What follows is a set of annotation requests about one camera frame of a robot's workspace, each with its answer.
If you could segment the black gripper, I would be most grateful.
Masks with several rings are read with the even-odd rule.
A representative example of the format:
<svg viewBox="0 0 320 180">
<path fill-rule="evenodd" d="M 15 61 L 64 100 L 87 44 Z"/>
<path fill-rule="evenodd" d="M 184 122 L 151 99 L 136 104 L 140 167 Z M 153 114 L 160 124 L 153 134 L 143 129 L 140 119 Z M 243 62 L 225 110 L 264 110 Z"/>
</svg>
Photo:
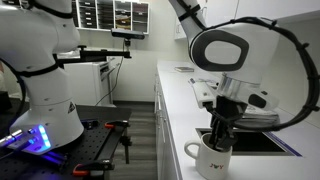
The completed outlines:
<svg viewBox="0 0 320 180">
<path fill-rule="evenodd" d="M 242 118 L 247 108 L 243 102 L 233 101 L 223 96 L 216 99 L 216 107 L 211 110 L 211 144 L 219 151 L 228 151 L 236 142 L 237 136 L 232 133 L 231 122 Z"/>
</svg>

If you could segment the black perforated robot base table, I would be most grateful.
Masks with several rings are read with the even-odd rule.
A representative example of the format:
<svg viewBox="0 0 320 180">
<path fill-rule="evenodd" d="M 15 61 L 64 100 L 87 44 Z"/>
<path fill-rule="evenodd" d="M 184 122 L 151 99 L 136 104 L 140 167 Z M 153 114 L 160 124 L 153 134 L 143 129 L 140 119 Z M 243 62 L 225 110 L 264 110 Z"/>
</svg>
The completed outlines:
<svg viewBox="0 0 320 180">
<path fill-rule="evenodd" d="M 0 162 L 0 180 L 108 180 L 108 171 L 92 171 L 89 176 L 75 177 L 73 168 L 95 160 L 110 159 L 124 138 L 127 128 L 107 129 L 109 121 L 129 122 L 131 110 L 119 107 L 77 107 L 79 117 L 85 122 L 83 134 L 74 142 L 44 155 L 16 153 Z"/>
</svg>

